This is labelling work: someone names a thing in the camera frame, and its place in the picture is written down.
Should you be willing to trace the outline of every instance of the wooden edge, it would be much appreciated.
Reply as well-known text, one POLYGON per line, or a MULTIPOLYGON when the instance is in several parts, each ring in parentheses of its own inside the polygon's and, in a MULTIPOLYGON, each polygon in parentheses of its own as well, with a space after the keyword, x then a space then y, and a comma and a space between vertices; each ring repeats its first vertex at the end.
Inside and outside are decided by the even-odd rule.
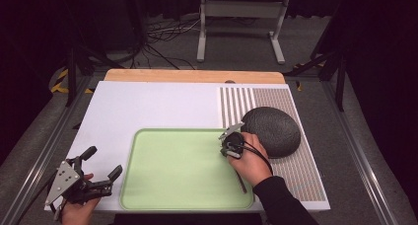
POLYGON ((165 70, 165 69, 110 69, 105 81, 125 82, 183 82, 238 84, 285 84, 279 72, 165 70))

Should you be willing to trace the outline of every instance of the metal stand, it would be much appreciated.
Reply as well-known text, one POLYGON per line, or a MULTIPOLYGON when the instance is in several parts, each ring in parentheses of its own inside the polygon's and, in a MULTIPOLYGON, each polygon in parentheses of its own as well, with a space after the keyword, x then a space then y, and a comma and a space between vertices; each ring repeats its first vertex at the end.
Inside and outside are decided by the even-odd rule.
POLYGON ((201 0, 200 3, 200 35, 197 46, 197 62, 205 60, 206 49, 206 17, 243 17, 277 19, 274 32, 270 32, 270 40, 279 64, 285 63, 279 44, 279 33, 282 28, 289 0, 283 2, 239 2, 239 1, 210 1, 201 0))

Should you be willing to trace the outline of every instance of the person's arm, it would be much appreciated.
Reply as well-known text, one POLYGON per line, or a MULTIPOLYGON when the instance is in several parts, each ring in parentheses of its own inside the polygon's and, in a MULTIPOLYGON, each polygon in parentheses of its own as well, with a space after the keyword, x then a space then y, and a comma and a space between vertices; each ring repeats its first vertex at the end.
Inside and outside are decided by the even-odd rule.
MULTIPOLYGON (((265 158, 267 153, 255 134, 243 132, 246 143, 255 147, 265 158)), ((240 159, 228 156, 231 166, 252 186, 267 218, 272 224, 317 224, 302 204, 295 199, 280 177, 273 177, 266 163, 252 152, 243 151, 240 159)))
MULTIPOLYGON (((89 180, 93 174, 85 175, 89 180)), ((100 198, 87 201, 84 205, 67 202, 62 210, 62 225, 89 225, 93 210, 98 205, 100 198)))
POLYGON ((292 196, 280 177, 270 177, 253 188, 271 224, 317 224, 304 206, 292 196))

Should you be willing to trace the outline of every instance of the human hand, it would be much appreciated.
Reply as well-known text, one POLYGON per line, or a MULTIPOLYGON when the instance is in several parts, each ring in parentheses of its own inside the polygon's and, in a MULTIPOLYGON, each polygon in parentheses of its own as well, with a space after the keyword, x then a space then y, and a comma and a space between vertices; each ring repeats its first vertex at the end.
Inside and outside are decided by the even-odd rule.
MULTIPOLYGON (((90 180, 93 174, 87 174, 84 179, 90 180)), ((62 210, 62 224, 63 225, 88 225, 92 218, 92 213, 98 205, 100 198, 94 198, 87 201, 84 205, 79 203, 70 203, 64 206, 62 210)))
MULTIPOLYGON (((267 159, 267 153, 260 144, 257 135, 246 132, 242 132, 242 135, 245 142, 251 144, 264 156, 264 158, 267 159)), ((259 156, 249 152, 248 150, 243 151, 243 155, 240 159, 228 156, 228 161, 231 166, 233 166, 233 168, 253 187, 261 183, 263 180, 273 176, 271 175, 266 163, 259 156)))

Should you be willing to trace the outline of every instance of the dark curtain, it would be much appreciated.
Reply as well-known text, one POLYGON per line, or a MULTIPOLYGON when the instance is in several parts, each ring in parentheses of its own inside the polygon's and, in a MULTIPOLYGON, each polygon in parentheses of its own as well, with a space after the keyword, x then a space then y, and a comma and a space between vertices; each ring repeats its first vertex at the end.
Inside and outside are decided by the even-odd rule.
POLYGON ((417 0, 362 0, 346 8, 325 38, 325 49, 339 46, 355 31, 348 36, 347 73, 369 128, 417 216, 417 0))
MULTIPOLYGON (((229 0, 229 1, 265 1, 282 0, 229 0)), ((178 20, 180 16, 198 13, 200 0, 145 0, 150 17, 163 15, 166 19, 178 20)), ((331 16, 334 14, 340 0, 290 0, 287 16, 331 16)))
POLYGON ((51 98, 64 59, 56 23, 36 0, 0 0, 0 164, 51 98))

